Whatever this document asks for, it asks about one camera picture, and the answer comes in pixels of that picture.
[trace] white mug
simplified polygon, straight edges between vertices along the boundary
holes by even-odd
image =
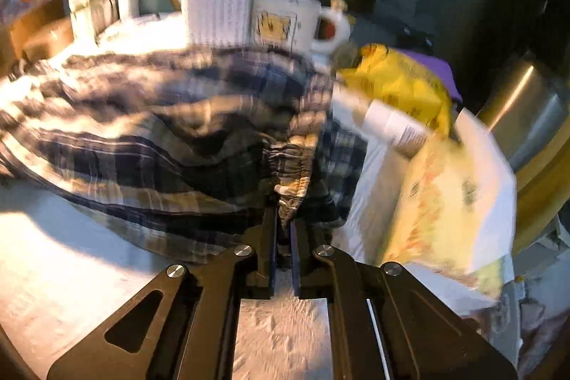
[[[335,36],[315,39],[323,17],[334,24]],[[329,55],[350,39],[351,26],[341,11],[321,7],[317,0],[254,0],[252,38],[264,45],[276,45],[299,54]]]

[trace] plaid shirt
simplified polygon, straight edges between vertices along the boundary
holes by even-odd
[[[366,143],[331,118],[332,81],[301,57],[75,56],[20,79],[27,96],[0,109],[0,172],[142,248],[206,262],[240,243],[272,192],[282,224],[298,210],[325,227],[348,215]]]

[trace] purple object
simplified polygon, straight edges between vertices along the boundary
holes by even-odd
[[[457,91],[457,87],[455,86],[455,81],[453,80],[453,72],[451,71],[451,67],[446,61],[441,60],[440,58],[437,57],[430,57],[412,51],[400,50],[400,52],[403,52],[408,57],[413,58],[416,62],[421,63],[430,71],[435,73],[437,77],[441,79],[441,82],[444,83],[444,86],[449,92],[451,100],[460,103],[463,102],[461,94],[459,93],[459,91]]]

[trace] yellow plastic bag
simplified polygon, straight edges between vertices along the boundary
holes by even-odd
[[[427,127],[448,135],[451,98],[440,79],[406,54],[382,44],[360,51],[357,68],[340,70],[347,86],[401,110]]]

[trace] barcode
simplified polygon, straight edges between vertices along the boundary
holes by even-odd
[[[426,136],[424,134],[407,126],[402,133],[400,142],[398,143],[398,150],[411,157],[420,150],[425,141]]]

